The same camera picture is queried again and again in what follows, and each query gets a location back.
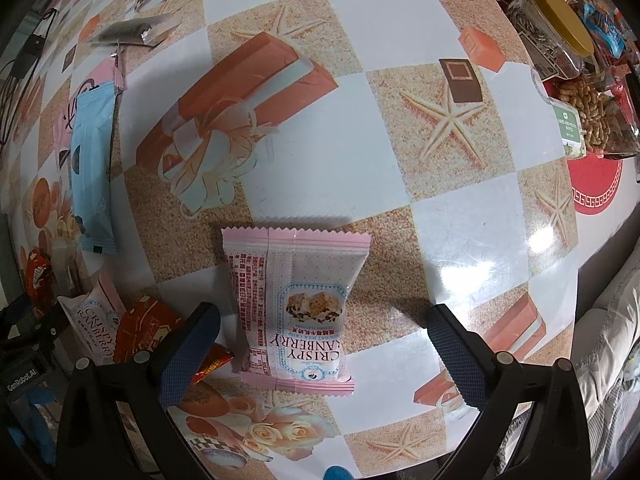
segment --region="yellow lid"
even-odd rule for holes
[[[578,15],[564,0],[534,0],[545,18],[580,56],[593,54],[593,41]]]

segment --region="blue textured grip pad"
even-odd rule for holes
[[[164,410],[178,404],[220,332],[220,313],[207,309],[160,375],[158,402]]]
[[[484,373],[478,361],[435,309],[430,312],[427,332],[462,398],[469,406],[482,411],[489,399],[486,396]]]

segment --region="red circular placemat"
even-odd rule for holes
[[[597,158],[588,153],[580,160],[569,160],[569,175],[578,213],[597,215],[616,195],[622,173],[622,160]]]

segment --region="green label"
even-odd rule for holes
[[[554,105],[558,126],[560,126],[560,135],[564,140],[575,142],[580,146],[580,129],[578,127],[578,117],[569,110],[565,110]]]

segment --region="blue snack wrapper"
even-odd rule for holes
[[[625,39],[608,14],[601,12],[591,4],[584,4],[582,22],[591,34],[607,46],[610,53],[619,59],[625,49]]]
[[[78,95],[71,138],[74,215],[82,233],[82,248],[94,253],[116,253],[108,176],[115,101],[113,81]]]

